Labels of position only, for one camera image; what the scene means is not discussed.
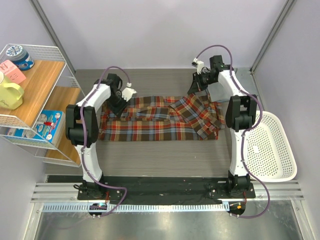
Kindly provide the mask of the red brown plaid shirt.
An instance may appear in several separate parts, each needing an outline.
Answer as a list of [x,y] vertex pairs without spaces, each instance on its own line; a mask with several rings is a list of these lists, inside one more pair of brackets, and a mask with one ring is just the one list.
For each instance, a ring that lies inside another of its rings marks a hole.
[[104,103],[98,138],[111,142],[217,140],[224,128],[222,105],[201,91],[134,97],[120,116]]

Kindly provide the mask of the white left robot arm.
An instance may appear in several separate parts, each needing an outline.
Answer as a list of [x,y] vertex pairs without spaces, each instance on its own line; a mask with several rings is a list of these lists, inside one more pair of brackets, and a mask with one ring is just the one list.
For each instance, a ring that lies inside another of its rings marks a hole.
[[121,91],[122,85],[123,81],[117,74],[109,73],[106,79],[97,80],[81,101],[69,104],[65,111],[65,135],[80,157],[82,187],[97,200],[107,192],[96,149],[99,136],[97,110],[107,103],[111,112],[120,117],[129,101]]

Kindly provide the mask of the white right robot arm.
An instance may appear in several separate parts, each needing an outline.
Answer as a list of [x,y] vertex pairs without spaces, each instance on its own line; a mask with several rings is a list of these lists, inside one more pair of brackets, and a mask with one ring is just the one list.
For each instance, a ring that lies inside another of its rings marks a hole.
[[226,193],[233,198],[243,193],[250,185],[250,175],[244,167],[246,134],[256,122],[257,102],[238,81],[233,67],[224,64],[221,55],[209,59],[210,68],[203,61],[194,58],[191,65],[196,68],[192,74],[192,83],[188,94],[204,91],[213,83],[220,83],[230,96],[225,114],[226,126],[231,133],[231,165],[228,171]]

